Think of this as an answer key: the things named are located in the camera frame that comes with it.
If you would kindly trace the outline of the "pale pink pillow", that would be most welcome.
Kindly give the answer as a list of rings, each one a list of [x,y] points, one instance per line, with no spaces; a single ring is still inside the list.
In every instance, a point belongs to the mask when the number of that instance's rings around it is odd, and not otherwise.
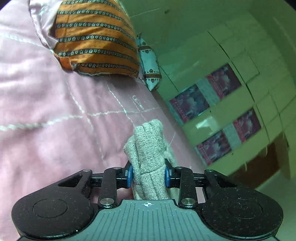
[[[49,49],[54,49],[58,40],[51,35],[51,29],[54,26],[58,9],[62,0],[29,1],[29,10],[34,23],[37,36],[42,44]]]

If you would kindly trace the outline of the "green wardrobe with posters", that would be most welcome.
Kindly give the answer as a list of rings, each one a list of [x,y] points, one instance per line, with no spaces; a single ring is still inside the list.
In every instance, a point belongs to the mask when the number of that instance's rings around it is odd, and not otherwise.
[[[295,10],[286,1],[127,1],[163,72],[159,94],[208,168],[275,144],[295,177]]]

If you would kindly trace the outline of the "pink quilted bedspread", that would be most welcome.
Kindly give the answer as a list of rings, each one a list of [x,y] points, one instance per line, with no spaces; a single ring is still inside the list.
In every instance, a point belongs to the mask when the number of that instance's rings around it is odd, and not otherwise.
[[[64,71],[42,45],[28,1],[1,9],[1,240],[17,240],[11,219],[23,196],[82,169],[124,166],[123,146],[150,120],[164,125],[177,163],[204,165],[158,99],[138,79]]]

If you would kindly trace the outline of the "orange striped pillow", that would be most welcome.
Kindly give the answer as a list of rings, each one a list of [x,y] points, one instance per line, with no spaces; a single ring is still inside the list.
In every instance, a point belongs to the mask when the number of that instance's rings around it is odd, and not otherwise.
[[[65,70],[137,77],[136,35],[120,1],[62,1],[54,54]]]

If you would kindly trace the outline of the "brown wooden door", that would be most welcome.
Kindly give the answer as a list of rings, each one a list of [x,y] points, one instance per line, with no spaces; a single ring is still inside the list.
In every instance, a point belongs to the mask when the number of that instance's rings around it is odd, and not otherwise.
[[[235,182],[255,189],[269,180],[279,170],[280,166],[275,144],[272,143],[251,161],[230,174],[229,177]]]

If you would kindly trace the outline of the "grey knit pants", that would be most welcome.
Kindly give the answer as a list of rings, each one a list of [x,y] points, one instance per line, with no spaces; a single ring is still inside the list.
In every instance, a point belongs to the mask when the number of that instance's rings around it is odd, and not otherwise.
[[[165,186],[165,160],[173,167],[178,163],[164,137],[160,120],[137,126],[123,149],[133,167],[132,193],[135,200],[178,198],[176,188]]]

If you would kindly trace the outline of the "white patterned pillow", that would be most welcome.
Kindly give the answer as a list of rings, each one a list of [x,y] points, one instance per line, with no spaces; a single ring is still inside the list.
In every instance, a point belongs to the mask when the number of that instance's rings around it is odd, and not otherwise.
[[[152,47],[143,39],[141,33],[137,34],[137,49],[145,84],[149,91],[152,91],[160,83],[162,75],[157,56]]]

